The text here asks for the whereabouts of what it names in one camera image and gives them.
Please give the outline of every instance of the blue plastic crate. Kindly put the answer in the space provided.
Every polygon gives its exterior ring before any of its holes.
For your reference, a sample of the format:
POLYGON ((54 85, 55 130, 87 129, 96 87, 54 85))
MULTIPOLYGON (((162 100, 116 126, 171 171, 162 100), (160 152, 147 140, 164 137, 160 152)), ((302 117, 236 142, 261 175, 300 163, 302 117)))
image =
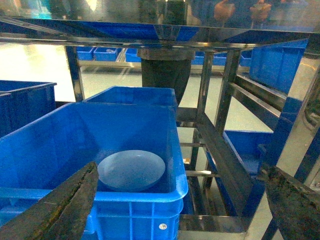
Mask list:
POLYGON ((128 48, 125 52, 125 61, 127 63, 141 63, 141 58, 137 56, 137 49, 128 48))
POLYGON ((11 94, 11 130, 56 109, 54 82, 0 80, 0 94, 11 94))
POLYGON ((175 90, 160 87, 113 86, 83 102, 178 107, 175 90))
POLYGON ((240 66, 242 66, 242 67, 250 67, 251 66, 251 58, 252 58, 252 50, 243 51, 241 53, 240 66))
MULTIPOLYGON (((205 60, 205 53, 203 51, 197 51, 195 53, 194 60, 191 61, 191 64, 194 65, 203 65, 205 60)), ((216 53, 213 57, 213 65, 216 66, 224 66, 227 61, 227 54, 226 53, 216 53)))
POLYGON ((224 66, 224 65, 226 65, 226 61, 227 61, 227 53, 226 52, 216 53, 213 58, 213 65, 224 66))
POLYGON ((203 65, 204 59, 205 59, 205 53, 203 51, 196 51, 194 59, 191 61, 191 64, 203 65))
POLYGON ((11 130, 10 122, 11 94, 0 94, 0 138, 11 130))
POLYGON ((271 142, 271 132, 225 131, 224 138, 241 158, 250 175, 257 174, 265 145, 271 142))
POLYGON ((176 239, 188 184, 172 107, 70 103, 4 136, 0 148, 1 224, 10 208, 28 208, 88 162, 143 150, 164 160, 160 181, 130 193, 99 181, 84 238, 176 239))
POLYGON ((250 77, 288 94, 307 43, 301 40, 254 48, 250 77))
POLYGON ((77 46, 76 52, 78 53, 79 60, 91 61, 94 59, 95 47, 91 46, 77 46))
POLYGON ((121 48, 115 47, 98 47, 93 54, 96 61, 115 62, 121 50, 121 48))

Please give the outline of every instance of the crate stack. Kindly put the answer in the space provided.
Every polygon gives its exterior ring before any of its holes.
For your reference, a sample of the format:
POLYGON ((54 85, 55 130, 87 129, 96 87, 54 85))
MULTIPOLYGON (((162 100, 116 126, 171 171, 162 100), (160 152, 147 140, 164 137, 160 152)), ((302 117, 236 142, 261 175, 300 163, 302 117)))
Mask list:
POLYGON ((56 109, 55 85, 0 80, 0 137, 56 109))

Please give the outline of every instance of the blue bowl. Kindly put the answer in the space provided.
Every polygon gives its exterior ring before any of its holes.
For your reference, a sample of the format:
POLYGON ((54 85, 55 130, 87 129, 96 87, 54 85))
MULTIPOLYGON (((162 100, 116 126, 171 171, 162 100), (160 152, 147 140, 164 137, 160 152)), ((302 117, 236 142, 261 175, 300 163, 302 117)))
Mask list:
POLYGON ((137 193, 154 186, 166 170, 158 155, 127 150, 106 157, 98 165, 100 181, 116 192, 137 193))

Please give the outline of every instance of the floor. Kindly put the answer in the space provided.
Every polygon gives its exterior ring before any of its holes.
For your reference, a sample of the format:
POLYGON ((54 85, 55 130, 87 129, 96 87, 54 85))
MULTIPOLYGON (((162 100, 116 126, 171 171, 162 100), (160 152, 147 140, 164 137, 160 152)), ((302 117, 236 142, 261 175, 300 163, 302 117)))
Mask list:
MULTIPOLYGON (((82 67, 82 81, 85 97, 88 98, 111 86, 140 87, 141 71, 138 69, 110 69, 103 67, 82 67)), ((209 93, 205 112, 213 121, 216 114, 219 97, 221 74, 211 77, 209 93)), ((52 45, 0 45, 0 79, 15 81, 55 82, 56 101, 74 102, 72 82, 67 66, 66 55, 63 46, 52 45)), ((200 87, 200 74, 192 74, 183 96, 180 107, 196 107, 200 87)), ((232 99, 226 130, 236 131, 261 131, 271 130, 242 106, 236 99, 232 99)), ((181 142, 192 141, 192 128, 179 128, 181 142)), ((191 149, 182 148, 184 158, 189 158, 191 149)), ((204 170, 206 157, 199 151, 196 169, 204 170)))

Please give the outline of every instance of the screw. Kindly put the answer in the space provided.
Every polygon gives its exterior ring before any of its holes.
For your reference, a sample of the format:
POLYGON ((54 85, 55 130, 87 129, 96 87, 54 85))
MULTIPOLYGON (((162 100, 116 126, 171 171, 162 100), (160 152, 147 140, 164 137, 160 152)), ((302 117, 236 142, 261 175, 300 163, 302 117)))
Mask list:
POLYGON ((167 225, 164 224, 164 223, 161 223, 161 224, 159 225, 159 228, 160 228, 161 230, 166 230, 166 229, 167 229, 167 225))

